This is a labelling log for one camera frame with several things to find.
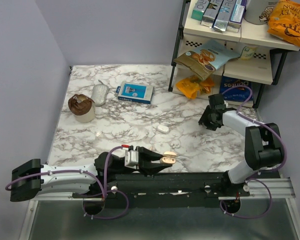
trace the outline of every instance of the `toothpaste box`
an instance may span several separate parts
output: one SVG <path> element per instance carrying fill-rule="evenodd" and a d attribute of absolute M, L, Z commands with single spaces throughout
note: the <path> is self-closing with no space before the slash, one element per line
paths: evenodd
<path fill-rule="evenodd" d="M 201 25 L 212 28 L 214 25 L 215 19 L 219 13 L 219 9 L 222 5 L 223 0 L 211 0 L 208 7 L 206 8 Z"/>
<path fill-rule="evenodd" d="M 247 0 L 236 0 L 228 26 L 226 27 L 227 31 L 234 33 L 239 32 L 242 24 L 242 19 L 244 17 L 246 5 Z"/>
<path fill-rule="evenodd" d="M 191 18 L 201 21 L 209 5 L 210 0 L 198 0 L 192 10 Z"/>
<path fill-rule="evenodd" d="M 118 90 L 118 99 L 150 104 L 153 93 L 153 86 L 123 81 L 120 89 Z"/>
<path fill-rule="evenodd" d="M 220 32 L 225 32 L 234 9 L 236 0 L 223 0 L 220 11 L 213 25 L 213 29 Z"/>

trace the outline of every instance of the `yellow snack bag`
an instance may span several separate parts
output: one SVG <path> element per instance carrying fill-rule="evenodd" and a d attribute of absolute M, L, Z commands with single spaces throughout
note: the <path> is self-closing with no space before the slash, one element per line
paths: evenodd
<path fill-rule="evenodd" d="M 209 94 L 215 85 L 211 77 L 202 81 L 197 76 L 189 76 L 179 81 L 175 86 L 188 98 L 195 99 L 198 95 Z"/>
<path fill-rule="evenodd" d="M 300 3 L 280 0 L 268 20 L 268 33 L 300 47 Z"/>

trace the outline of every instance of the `cable connector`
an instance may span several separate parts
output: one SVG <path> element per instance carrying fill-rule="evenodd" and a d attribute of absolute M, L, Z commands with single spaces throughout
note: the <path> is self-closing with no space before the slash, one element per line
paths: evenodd
<path fill-rule="evenodd" d="M 122 150 L 125 150 L 125 151 L 129 151 L 129 149 L 130 149 L 130 146 L 126 145 L 126 144 L 122 144 L 121 147 L 122 147 Z"/>

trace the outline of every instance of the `marble countertop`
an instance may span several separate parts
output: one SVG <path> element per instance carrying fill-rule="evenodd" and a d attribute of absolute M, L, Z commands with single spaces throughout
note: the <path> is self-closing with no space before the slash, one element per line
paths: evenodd
<path fill-rule="evenodd" d="M 176 152 L 177 163 L 165 172 L 223 172 L 242 161 L 244 138 L 225 126 L 211 131 L 198 125 L 208 101 L 168 92 L 170 71 L 165 65 L 74 66 L 48 163 L 90 164 L 100 153 L 121 144 L 161 154 Z M 80 123 L 70 112 L 68 99 L 74 94 L 90 97 L 98 80 L 109 86 L 106 103 L 96 107 L 94 120 Z M 118 100 L 115 92 L 123 81 L 154 86 L 151 104 Z M 253 109 L 242 111 L 256 118 Z M 170 132 L 158 132 L 159 124 L 167 125 Z M 114 154 L 123 156 L 124 151 Z"/>

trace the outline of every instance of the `shelf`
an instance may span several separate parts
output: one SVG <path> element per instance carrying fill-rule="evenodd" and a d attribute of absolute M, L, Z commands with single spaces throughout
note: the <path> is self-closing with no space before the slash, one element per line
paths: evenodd
<path fill-rule="evenodd" d="M 213 39 L 220 39 L 220 40 L 226 40 L 226 41 L 233 41 L 233 42 L 239 42 L 241 38 L 241 30 L 239 32 L 231 32 L 231 31 L 225 31 L 225 32 L 218 32 L 215 31 L 213 28 L 209 28 L 207 26 L 201 25 L 200 21 L 195 20 L 191 18 L 192 10 L 194 9 L 194 6 L 196 4 L 197 0 L 192 0 L 190 2 L 189 11 L 186 16 L 186 21 L 184 25 L 184 34 L 189 35 L 196 35 L 196 36 L 202 36 L 206 38 L 213 38 Z"/>
<path fill-rule="evenodd" d="M 288 43 L 279 39 L 276 36 L 272 36 L 267 32 L 268 24 L 255 25 L 247 22 L 245 19 L 241 25 L 241 43 L 253 44 L 270 48 L 286 49 L 292 51 L 298 51 L 300 47 Z"/>
<path fill-rule="evenodd" d="M 197 47 L 200 47 L 205 42 L 209 41 L 209 38 L 198 37 L 198 36 L 191 36 L 191 35 L 184 35 L 183 39 L 180 42 L 180 48 L 178 51 L 178 57 L 186 52 L 189 52 Z M 220 44 L 225 44 L 225 41 L 219 40 L 217 41 Z M 188 69 L 186 66 L 181 64 L 176 65 L 179 69 Z M 222 76 L 224 73 L 224 66 L 220 67 L 217 71 L 213 73 L 213 75 Z"/>
<path fill-rule="evenodd" d="M 178 69 L 177 70 L 177 74 L 175 76 L 173 76 L 173 81 L 172 81 L 172 85 L 174 86 L 173 87 L 173 90 L 172 92 L 174 94 L 180 94 L 180 95 L 184 95 L 176 86 L 175 84 L 177 82 L 179 82 L 180 80 L 182 79 L 185 79 L 189 76 L 193 75 L 193 73 L 188 70 L 188 69 Z M 197 98 L 199 99 L 205 99 L 205 100 L 208 100 L 208 97 L 210 95 L 213 95 L 213 94 L 219 94 L 220 93 L 220 83 L 221 83 L 221 76 L 218 76 L 218 75 L 212 75 L 211 78 L 213 79 L 214 81 L 214 84 L 215 86 L 212 88 L 211 92 L 209 94 L 202 94 L 202 95 L 199 95 Z M 236 106 L 239 106 L 241 104 L 241 102 L 238 102 L 238 101 L 228 101 L 227 102 L 229 104 L 232 104 L 232 105 L 236 105 Z M 253 101 L 249 101 L 247 102 L 244 107 L 248 107 L 248 108 L 252 108 L 253 106 Z"/>
<path fill-rule="evenodd" d="M 197 0 L 191 0 L 190 2 L 189 11 L 186 16 L 183 30 L 184 34 L 292 51 L 298 51 L 300 49 L 300 47 L 281 40 L 268 33 L 267 24 L 256 25 L 243 19 L 238 33 L 230 31 L 219 32 L 215 31 L 213 28 L 202 26 L 200 21 L 191 18 L 192 10 L 196 2 Z"/>
<path fill-rule="evenodd" d="M 224 76 L 271 85 L 273 83 L 269 49 L 259 47 L 249 60 L 230 60 L 225 64 Z"/>

